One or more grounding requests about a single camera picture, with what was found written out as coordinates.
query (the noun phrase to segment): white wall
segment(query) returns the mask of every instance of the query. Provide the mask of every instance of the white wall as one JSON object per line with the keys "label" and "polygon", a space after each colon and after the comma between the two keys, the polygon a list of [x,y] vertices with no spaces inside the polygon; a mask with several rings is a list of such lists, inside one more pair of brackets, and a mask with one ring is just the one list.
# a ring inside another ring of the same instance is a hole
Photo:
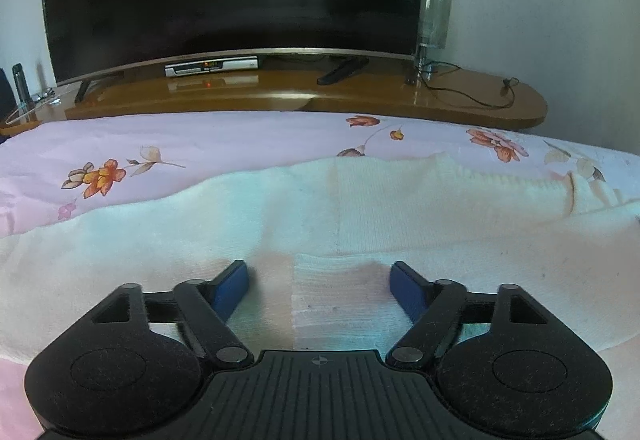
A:
{"label": "white wall", "polygon": [[22,64],[30,92],[56,85],[42,0],[0,0],[0,68],[14,89],[11,68],[17,62]]}
{"label": "white wall", "polygon": [[[31,90],[54,83],[40,3],[0,0],[0,67],[22,62]],[[549,114],[534,133],[640,153],[639,12],[640,0],[454,0],[441,58],[535,87]]]}

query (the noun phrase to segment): pink bedsheet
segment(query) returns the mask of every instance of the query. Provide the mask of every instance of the pink bedsheet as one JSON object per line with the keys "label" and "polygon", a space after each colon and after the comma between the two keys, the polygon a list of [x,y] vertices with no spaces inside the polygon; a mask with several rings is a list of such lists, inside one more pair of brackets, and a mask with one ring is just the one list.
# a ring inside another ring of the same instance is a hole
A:
{"label": "pink bedsheet", "polygon": [[[335,155],[438,152],[478,171],[527,178],[578,171],[640,198],[640,157],[524,134],[335,113],[136,115],[47,123],[2,144],[0,237],[106,205],[161,198],[232,171]],[[599,428],[609,440],[633,438],[640,427],[638,405],[622,398],[640,382],[638,351],[635,338],[601,353],[616,383]],[[41,431],[22,390],[25,369],[0,359],[0,440],[31,440]]]}

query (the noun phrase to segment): orange flower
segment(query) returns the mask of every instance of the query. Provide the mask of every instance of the orange flower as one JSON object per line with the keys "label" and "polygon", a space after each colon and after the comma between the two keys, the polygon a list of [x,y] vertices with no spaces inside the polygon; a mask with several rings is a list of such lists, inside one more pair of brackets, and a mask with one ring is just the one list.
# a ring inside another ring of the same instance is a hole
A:
{"label": "orange flower", "polygon": [[109,192],[113,182],[119,182],[127,174],[124,169],[118,169],[118,163],[116,160],[107,160],[104,163],[104,167],[100,167],[97,171],[91,171],[84,175],[82,179],[83,184],[89,184],[84,191],[83,196],[85,198],[91,198],[94,194],[101,192],[103,196],[106,196]]}
{"label": "orange flower", "polygon": [[519,162],[520,158],[518,153],[521,156],[529,156],[529,153],[527,153],[521,145],[516,144],[516,142],[509,140],[499,133],[481,131],[479,129],[468,129],[466,132],[471,135],[471,142],[474,144],[493,147],[495,153],[498,155],[498,160],[501,162],[508,163],[512,159]]}
{"label": "orange flower", "polygon": [[389,133],[389,136],[391,137],[391,140],[402,140],[404,138],[404,134],[402,134],[402,131],[400,131],[399,129],[391,131],[391,133]]}
{"label": "orange flower", "polygon": [[372,116],[357,115],[357,116],[352,116],[351,118],[348,118],[347,122],[349,122],[349,127],[353,127],[355,125],[362,125],[364,127],[369,127],[371,125],[379,124],[380,120]]}

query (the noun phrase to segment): power cord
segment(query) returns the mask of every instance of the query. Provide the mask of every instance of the power cord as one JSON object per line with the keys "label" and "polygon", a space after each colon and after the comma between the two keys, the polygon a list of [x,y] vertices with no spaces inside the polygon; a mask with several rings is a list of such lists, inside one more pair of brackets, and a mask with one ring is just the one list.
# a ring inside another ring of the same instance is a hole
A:
{"label": "power cord", "polygon": [[[443,76],[444,74],[448,74],[448,73],[454,73],[455,71],[459,71],[462,68],[456,64],[451,64],[450,62],[445,62],[444,60],[431,60],[427,63],[427,65],[430,64],[444,64],[445,66],[451,66],[452,68],[454,68],[453,70],[449,70],[449,71],[444,71],[444,73],[439,73],[438,76]],[[431,90],[431,91],[450,91],[453,93],[458,93],[461,94],[465,97],[467,97],[469,100],[472,100],[473,102],[476,102],[477,104],[481,105],[482,107],[486,107],[486,108],[490,108],[490,109],[507,109],[509,107],[511,107],[513,105],[513,103],[516,100],[516,93],[513,90],[513,88],[515,86],[517,86],[520,81],[515,78],[514,76],[512,76],[511,78],[504,78],[502,80],[502,83],[504,84],[505,89],[508,91],[511,91],[511,100],[509,102],[507,102],[506,104],[490,104],[488,102],[483,102],[482,100],[478,100],[474,97],[472,97],[471,95],[469,95],[468,93],[465,93],[464,91],[460,91],[459,89],[452,89],[450,87],[432,87],[428,84],[427,80],[425,79],[423,73],[420,73],[420,71],[416,68],[416,70],[418,71],[418,75],[420,76],[420,80],[422,81],[422,83],[424,84],[424,86]],[[441,102],[447,104],[447,105],[451,105],[449,102],[445,102],[442,99],[439,99]]]}

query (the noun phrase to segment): black cylindrical object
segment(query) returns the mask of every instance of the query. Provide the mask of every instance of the black cylindrical object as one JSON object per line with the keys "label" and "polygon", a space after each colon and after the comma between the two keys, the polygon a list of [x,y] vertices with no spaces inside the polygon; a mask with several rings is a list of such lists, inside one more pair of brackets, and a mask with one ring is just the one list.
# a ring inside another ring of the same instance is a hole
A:
{"label": "black cylindrical object", "polygon": [[33,105],[33,100],[31,100],[31,95],[29,94],[29,87],[27,86],[27,79],[24,77],[24,71],[22,71],[22,65],[20,63],[16,64],[11,68],[11,71],[14,74],[15,89],[18,92],[20,102]]}

